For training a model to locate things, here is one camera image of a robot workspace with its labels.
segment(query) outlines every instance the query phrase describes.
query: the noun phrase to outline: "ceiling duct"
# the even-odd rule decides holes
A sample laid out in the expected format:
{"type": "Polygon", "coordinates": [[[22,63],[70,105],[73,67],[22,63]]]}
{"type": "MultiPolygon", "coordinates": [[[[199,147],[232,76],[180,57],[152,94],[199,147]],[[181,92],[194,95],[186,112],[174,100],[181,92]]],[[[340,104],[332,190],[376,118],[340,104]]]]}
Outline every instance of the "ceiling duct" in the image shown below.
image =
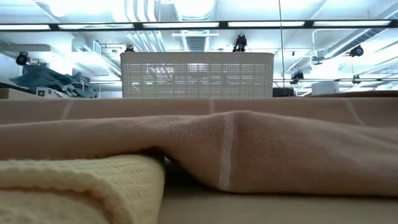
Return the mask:
{"type": "MultiPolygon", "coordinates": [[[[390,9],[384,11],[382,14],[377,16],[377,18],[383,19],[396,19],[398,17],[398,3],[394,4],[390,9]]],[[[380,34],[385,29],[375,28],[375,29],[358,29],[349,36],[345,37],[343,40],[339,41],[334,46],[325,50],[323,55],[325,58],[337,57],[352,48],[358,46],[359,44],[369,40],[375,35],[380,34]]]]}
{"type": "MultiPolygon", "coordinates": [[[[212,21],[215,15],[215,0],[179,0],[174,3],[175,16],[179,21],[212,21]]],[[[183,30],[183,34],[209,34],[209,30],[183,30]]],[[[183,37],[183,46],[190,52],[205,52],[209,37],[183,37]]]]}

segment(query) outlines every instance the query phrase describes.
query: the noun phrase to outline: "knitted blanket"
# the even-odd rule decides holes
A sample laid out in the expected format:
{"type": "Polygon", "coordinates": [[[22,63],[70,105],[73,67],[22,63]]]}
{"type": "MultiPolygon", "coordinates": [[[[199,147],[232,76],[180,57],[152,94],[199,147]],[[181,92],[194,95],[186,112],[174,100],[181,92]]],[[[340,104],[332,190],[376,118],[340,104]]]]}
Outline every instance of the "knitted blanket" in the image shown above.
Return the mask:
{"type": "Polygon", "coordinates": [[[148,152],[225,192],[398,196],[398,118],[390,110],[398,100],[376,100],[371,116],[364,114],[375,102],[358,110],[356,100],[342,100],[349,113],[334,121],[266,113],[264,105],[2,124],[0,221],[156,223],[164,169],[148,152]]]}

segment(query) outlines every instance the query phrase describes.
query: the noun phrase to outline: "white perforated box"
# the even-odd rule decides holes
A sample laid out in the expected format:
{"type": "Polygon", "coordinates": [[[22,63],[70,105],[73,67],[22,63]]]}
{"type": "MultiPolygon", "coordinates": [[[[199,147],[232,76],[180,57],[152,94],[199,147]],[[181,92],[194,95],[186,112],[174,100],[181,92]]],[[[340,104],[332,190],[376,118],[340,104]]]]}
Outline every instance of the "white perforated box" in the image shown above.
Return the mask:
{"type": "Polygon", "coordinates": [[[123,98],[260,99],[272,97],[269,53],[121,54],[123,98]]]}

